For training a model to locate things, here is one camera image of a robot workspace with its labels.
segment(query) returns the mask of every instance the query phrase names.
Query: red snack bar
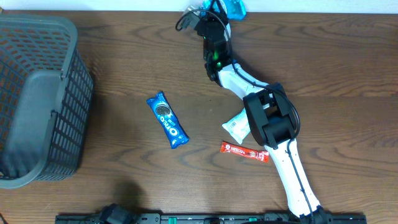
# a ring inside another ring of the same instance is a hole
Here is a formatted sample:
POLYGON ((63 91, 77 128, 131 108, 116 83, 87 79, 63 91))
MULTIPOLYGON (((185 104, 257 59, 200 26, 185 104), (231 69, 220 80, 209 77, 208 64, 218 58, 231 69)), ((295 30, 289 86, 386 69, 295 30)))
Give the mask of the red snack bar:
POLYGON ((235 146, 228 142, 224 142, 221 145, 220 152, 231 152, 239 156, 243 156, 249 159, 257 159, 262 162, 268 162, 269 153, 267 151, 257 151, 253 149, 248 149, 241 146, 235 146))

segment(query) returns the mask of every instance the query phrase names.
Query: white background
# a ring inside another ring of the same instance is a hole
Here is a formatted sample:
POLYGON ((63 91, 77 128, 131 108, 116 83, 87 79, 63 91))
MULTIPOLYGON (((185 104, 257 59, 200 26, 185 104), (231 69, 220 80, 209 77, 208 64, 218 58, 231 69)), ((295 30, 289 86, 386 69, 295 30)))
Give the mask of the white background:
MULTIPOLYGON (((3 9, 183 11, 197 0, 0 0, 3 9)), ((244 0, 249 12, 398 13, 398 0, 244 0)))

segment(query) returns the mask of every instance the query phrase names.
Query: gray basket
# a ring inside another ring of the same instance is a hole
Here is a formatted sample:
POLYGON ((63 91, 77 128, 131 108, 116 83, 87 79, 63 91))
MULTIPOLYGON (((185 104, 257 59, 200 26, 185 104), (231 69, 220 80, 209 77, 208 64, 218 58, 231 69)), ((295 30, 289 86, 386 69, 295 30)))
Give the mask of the gray basket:
POLYGON ((93 80, 76 42, 65 18, 0 15, 0 188, 77 170, 93 80))

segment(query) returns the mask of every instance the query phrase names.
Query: wooden table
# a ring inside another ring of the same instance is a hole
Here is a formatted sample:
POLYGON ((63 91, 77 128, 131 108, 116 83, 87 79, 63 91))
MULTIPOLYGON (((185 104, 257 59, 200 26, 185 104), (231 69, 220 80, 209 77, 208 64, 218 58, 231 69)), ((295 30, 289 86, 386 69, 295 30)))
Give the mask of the wooden table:
MULTIPOLYGON (((96 80, 83 163, 68 180, 0 190, 9 223, 53 223, 111 203, 164 213, 287 209, 272 161, 219 152, 221 140, 234 142, 221 125, 243 104, 209 81, 201 38, 174 29, 180 13, 50 14, 76 24, 96 80), (146 104, 160 90, 191 139, 176 150, 146 104)), ((321 204, 396 223, 398 16, 249 13, 232 31, 239 63, 281 82, 297 107, 300 158, 321 204)), ((262 149, 251 135, 243 146, 262 149)))

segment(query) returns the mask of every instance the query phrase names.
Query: white and blue package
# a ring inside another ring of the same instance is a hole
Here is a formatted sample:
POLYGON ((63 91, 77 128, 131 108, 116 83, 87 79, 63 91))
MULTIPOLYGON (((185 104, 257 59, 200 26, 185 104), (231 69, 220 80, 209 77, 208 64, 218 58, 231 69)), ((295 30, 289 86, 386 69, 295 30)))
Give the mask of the white and blue package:
POLYGON ((147 104, 162 125, 172 149, 189 142, 189 137, 181 128, 177 116, 174 114, 162 91, 158 92, 155 97, 149 98, 147 104))

